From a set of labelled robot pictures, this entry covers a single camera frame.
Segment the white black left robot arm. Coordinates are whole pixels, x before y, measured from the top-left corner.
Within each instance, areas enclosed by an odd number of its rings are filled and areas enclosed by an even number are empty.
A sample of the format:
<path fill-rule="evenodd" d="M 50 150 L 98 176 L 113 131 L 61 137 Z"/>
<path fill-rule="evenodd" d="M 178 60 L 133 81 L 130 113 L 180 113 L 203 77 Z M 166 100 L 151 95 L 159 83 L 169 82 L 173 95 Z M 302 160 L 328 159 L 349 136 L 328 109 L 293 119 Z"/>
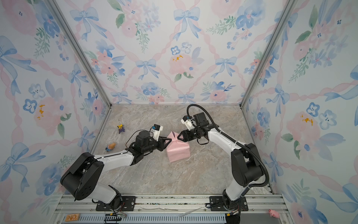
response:
<path fill-rule="evenodd" d="M 107 207 L 118 208 L 123 204 L 122 194 L 110 185 L 99 182 L 100 176 L 109 170 L 132 166 L 154 150 L 164 151 L 172 142 L 171 138 L 140 131 L 136 140 L 125 150 L 107 155 L 83 153 L 61 177 L 60 184 L 80 201 L 90 198 Z"/>

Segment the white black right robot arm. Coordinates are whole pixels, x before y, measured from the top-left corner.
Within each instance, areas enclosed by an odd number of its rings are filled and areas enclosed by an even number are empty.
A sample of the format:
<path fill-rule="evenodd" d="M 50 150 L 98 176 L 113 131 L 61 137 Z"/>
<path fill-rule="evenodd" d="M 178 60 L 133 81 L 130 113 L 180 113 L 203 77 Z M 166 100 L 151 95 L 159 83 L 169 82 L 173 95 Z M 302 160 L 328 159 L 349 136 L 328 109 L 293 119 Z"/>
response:
<path fill-rule="evenodd" d="M 223 191 L 223 204 L 227 210 L 235 209 L 253 187 L 269 184 L 269 174 L 254 144 L 244 144 L 222 131 L 216 125 L 194 127 L 182 131 L 178 140 L 189 142 L 205 138 L 223 149 L 231 159 L 232 183 Z"/>

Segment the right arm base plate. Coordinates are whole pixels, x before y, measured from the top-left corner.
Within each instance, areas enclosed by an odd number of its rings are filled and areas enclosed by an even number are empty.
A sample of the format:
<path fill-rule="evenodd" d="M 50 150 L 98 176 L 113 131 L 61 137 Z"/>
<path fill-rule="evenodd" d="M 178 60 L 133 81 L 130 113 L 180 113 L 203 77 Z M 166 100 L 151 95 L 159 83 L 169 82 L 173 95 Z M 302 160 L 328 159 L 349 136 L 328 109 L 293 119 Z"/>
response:
<path fill-rule="evenodd" d="M 206 208 L 211 211 L 225 211 L 225 212 L 234 212 L 238 208 L 241 211 L 248 211 L 248 203 L 245 197 L 240 197 L 235 201 L 231 201 L 228 197 L 224 196 L 210 196 L 209 203 L 206 204 Z"/>

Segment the purple pink wrapping paper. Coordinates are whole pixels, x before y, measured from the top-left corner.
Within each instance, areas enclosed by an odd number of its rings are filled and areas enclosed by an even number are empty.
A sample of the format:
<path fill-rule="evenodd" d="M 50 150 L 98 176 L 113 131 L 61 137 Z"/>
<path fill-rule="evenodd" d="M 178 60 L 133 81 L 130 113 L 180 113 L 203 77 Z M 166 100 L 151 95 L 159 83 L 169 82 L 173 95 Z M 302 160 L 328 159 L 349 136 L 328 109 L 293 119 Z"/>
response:
<path fill-rule="evenodd" d="M 171 132 L 168 135 L 172 141 L 167 146 L 167 156 L 170 162 L 189 158 L 191 156 L 189 143 L 178 140 L 179 134 Z"/>

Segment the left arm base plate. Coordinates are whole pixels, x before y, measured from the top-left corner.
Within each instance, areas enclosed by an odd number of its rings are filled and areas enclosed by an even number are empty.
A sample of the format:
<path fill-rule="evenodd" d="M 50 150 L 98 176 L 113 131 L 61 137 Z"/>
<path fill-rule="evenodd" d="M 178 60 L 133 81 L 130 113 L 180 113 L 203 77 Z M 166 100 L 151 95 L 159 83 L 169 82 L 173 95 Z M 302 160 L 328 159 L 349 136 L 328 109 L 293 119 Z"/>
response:
<path fill-rule="evenodd" d="M 111 203 L 97 202 L 96 211 L 134 211 L 136 196 L 115 197 Z"/>

